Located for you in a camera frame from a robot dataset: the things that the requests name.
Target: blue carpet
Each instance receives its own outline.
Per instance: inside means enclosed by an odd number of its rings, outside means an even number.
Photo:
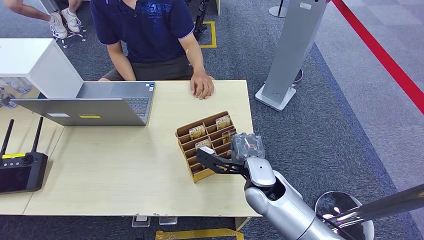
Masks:
[[[215,2],[211,2],[206,20],[216,23],[218,48],[203,49],[207,71],[220,80],[247,79],[253,129],[263,137],[266,158],[309,206],[322,193],[333,190],[350,193],[363,203],[396,192],[316,46],[306,57],[304,78],[296,87],[297,93],[283,112],[255,100],[281,34],[283,20],[268,13],[269,7],[278,4],[277,0],[225,1],[218,17]],[[192,3],[192,13],[196,8]],[[83,79],[95,81],[112,68],[112,63],[106,48],[95,36],[87,3],[78,16],[87,29],[87,41],[70,39],[69,48],[63,50]],[[21,30],[17,35],[24,37],[25,31]],[[4,36],[11,37],[14,33],[0,32],[0,37]],[[151,240],[156,230],[234,228],[234,219],[230,217],[184,217],[179,218],[177,226],[159,226],[157,221],[154,218],[151,227],[135,229],[131,228],[130,217],[0,216],[0,238]],[[376,240],[422,240],[409,214],[376,220],[375,231]],[[252,219],[242,232],[247,240],[281,239],[263,218]]]

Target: laptop keyboard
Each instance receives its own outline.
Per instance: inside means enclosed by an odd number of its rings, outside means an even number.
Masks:
[[[125,98],[126,103],[134,110],[134,112],[139,117],[144,117],[146,115],[147,106],[149,104],[149,98]]]

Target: wooden table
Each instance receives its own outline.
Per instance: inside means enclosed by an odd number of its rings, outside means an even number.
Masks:
[[[7,88],[17,98],[36,98],[39,92],[35,89],[21,96],[17,92]],[[40,116],[31,111],[18,106],[14,109],[9,109],[4,106],[0,107],[0,143],[3,144],[3,139],[11,119],[14,119],[13,129],[11,132],[9,144],[6,153],[23,153],[30,152],[33,146],[34,137],[36,135],[37,126]],[[47,154],[52,154],[56,143],[62,134],[64,127],[56,124],[49,119],[44,119],[41,135],[38,142],[38,151]],[[0,214],[21,215],[33,195],[32,192],[14,193],[0,195]]]
[[[238,132],[253,132],[246,81],[215,81],[207,100],[191,96],[188,81],[158,81],[147,127],[65,127],[23,214],[258,217],[241,176],[193,183],[175,137],[178,127],[223,111]]]

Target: man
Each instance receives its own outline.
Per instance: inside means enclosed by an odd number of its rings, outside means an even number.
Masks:
[[[75,12],[82,2],[83,0],[69,0],[69,7],[61,11],[69,30],[74,33],[80,32],[81,21],[78,19]],[[59,13],[53,12],[52,14],[46,14],[33,6],[23,4],[23,0],[3,0],[3,3],[6,8],[17,14],[48,22],[53,36],[60,39],[65,39],[68,36],[68,31],[62,23],[62,18]]]
[[[190,80],[194,96],[212,95],[213,78],[206,74],[184,0],[91,0],[90,9],[115,66],[100,81]]]

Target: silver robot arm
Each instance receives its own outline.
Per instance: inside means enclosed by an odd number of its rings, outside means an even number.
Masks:
[[[252,209],[265,217],[286,240],[344,240],[316,217],[302,195],[264,158],[260,136],[236,134],[231,138],[231,159],[201,147],[197,161],[218,174],[239,174],[246,179],[244,193]]]
[[[302,195],[263,158],[248,157],[245,166],[252,186],[244,190],[252,209],[266,218],[287,240],[344,240],[316,217]],[[275,199],[271,200],[264,189]]]

